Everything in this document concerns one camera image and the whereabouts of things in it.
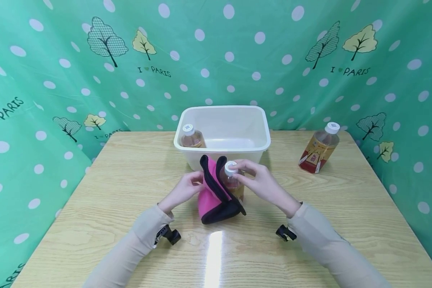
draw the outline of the bottle in basin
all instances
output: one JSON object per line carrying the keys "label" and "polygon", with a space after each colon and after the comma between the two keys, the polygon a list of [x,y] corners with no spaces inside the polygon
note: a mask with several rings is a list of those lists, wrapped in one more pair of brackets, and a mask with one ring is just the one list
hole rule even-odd
{"label": "bottle in basin", "polygon": [[340,126],[329,122],[325,129],[316,131],[301,156],[300,167],[310,173],[318,173],[339,143]]}
{"label": "bottle in basin", "polygon": [[200,131],[195,130],[192,124],[182,127],[184,135],[181,137],[181,145],[189,148],[206,148],[205,140]]}
{"label": "bottle in basin", "polygon": [[234,178],[234,174],[244,175],[242,171],[238,169],[232,170],[230,166],[237,164],[235,161],[227,161],[224,169],[219,172],[219,178],[224,183],[226,188],[234,194],[235,197],[243,204],[244,200],[244,185]]}

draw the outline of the pink bag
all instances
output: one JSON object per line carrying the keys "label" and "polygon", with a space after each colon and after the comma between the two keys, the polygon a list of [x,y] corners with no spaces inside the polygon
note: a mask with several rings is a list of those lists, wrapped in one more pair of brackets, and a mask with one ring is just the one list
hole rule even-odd
{"label": "pink bag", "polygon": [[203,168],[205,189],[198,194],[198,214],[203,224],[212,224],[246,212],[240,201],[227,189],[219,178],[219,172],[227,162],[225,156],[217,162],[203,155],[200,165]]}

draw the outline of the wooden table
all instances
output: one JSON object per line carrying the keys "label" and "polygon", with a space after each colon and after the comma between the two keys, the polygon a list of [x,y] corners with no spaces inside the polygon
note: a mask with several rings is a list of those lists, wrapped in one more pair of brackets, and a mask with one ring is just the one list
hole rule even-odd
{"label": "wooden table", "polygon": [[[13,288],[80,287],[183,173],[172,132],[115,133],[74,191]],[[319,209],[394,287],[432,288],[432,261],[352,140],[341,143],[319,175],[298,168],[312,132],[273,131],[261,163],[297,199]],[[337,287],[328,271],[275,231],[286,224],[273,205],[245,190],[247,216],[204,226],[196,199],[174,209],[182,239],[159,243],[128,287]]]}

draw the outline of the sleeve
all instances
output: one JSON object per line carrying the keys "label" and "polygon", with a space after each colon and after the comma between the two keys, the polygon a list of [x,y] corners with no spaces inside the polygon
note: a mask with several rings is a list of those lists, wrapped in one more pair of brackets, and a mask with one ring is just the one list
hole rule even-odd
{"label": "sleeve", "polygon": [[141,259],[155,248],[161,228],[174,221],[158,206],[144,211],[131,230],[104,257],[89,275],[83,288],[124,288]]}
{"label": "sleeve", "polygon": [[391,287],[379,271],[312,206],[302,204],[287,221],[302,249],[327,268],[341,288]]}

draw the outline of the polka dot fabric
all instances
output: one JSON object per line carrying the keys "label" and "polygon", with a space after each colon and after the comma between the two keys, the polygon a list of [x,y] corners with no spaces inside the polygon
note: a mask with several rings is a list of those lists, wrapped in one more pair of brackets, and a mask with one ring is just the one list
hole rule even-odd
{"label": "polka dot fabric", "polygon": [[432,0],[57,2],[0,2],[0,286],[113,134],[191,106],[338,122],[432,258]]}

